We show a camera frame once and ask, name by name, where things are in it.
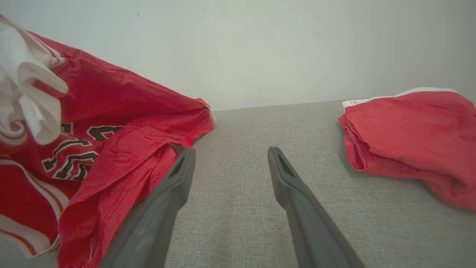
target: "gray fabric surface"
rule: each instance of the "gray fabric surface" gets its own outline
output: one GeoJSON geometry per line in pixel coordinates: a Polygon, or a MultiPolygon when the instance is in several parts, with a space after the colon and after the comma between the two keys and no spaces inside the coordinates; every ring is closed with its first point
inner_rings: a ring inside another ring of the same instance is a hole
{"type": "MultiPolygon", "coordinates": [[[[476,267],[476,213],[439,200],[422,182],[356,172],[337,118],[341,102],[215,112],[196,141],[197,163],[179,211],[167,268],[297,267],[285,211],[276,202],[267,150],[278,146],[369,268],[476,267]]],[[[0,266],[24,260],[1,241],[0,266]]]]}

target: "white edge of red cloth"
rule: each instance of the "white edge of red cloth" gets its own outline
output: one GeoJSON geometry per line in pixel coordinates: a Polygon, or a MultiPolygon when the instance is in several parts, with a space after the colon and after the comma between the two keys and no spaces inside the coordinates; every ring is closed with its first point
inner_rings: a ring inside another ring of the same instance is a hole
{"type": "Polygon", "coordinates": [[[414,89],[411,89],[411,90],[407,90],[407,91],[402,92],[400,94],[397,94],[395,96],[381,96],[381,97],[373,97],[373,98],[369,98],[369,99],[348,100],[348,101],[342,102],[342,105],[344,106],[344,111],[345,111],[347,107],[356,106],[356,105],[359,105],[359,104],[362,104],[362,103],[370,102],[371,100],[375,100],[375,99],[400,97],[400,96],[415,93],[415,92],[441,92],[441,91],[458,93],[458,92],[456,92],[452,89],[449,89],[449,88],[418,87],[418,88],[414,88],[414,89]]]}

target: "clothing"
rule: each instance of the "clothing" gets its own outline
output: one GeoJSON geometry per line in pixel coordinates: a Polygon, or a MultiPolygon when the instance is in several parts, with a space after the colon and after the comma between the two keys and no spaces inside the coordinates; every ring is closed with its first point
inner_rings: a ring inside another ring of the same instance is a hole
{"type": "MultiPolygon", "coordinates": [[[[201,99],[81,50],[23,33],[50,57],[62,59],[50,71],[68,90],[57,90],[41,76],[12,87],[39,109],[11,110],[20,115],[10,122],[23,127],[21,142],[0,141],[0,172],[6,175],[0,179],[0,198],[5,201],[0,203],[0,235],[28,257],[50,252],[60,242],[60,268],[96,267],[132,206],[175,162],[178,153],[169,143],[191,147],[213,128],[211,110],[201,99]],[[47,98],[35,99],[25,87],[47,98]],[[48,113],[55,103],[60,109],[48,113]],[[59,131],[35,136],[35,125],[59,131]],[[39,142],[40,136],[45,142],[39,142]]],[[[10,100],[12,106],[18,104],[18,98],[10,100]]]]}
{"type": "Polygon", "coordinates": [[[369,174],[421,179],[435,194],[476,210],[476,108],[449,89],[343,102],[347,156],[369,174]]]}

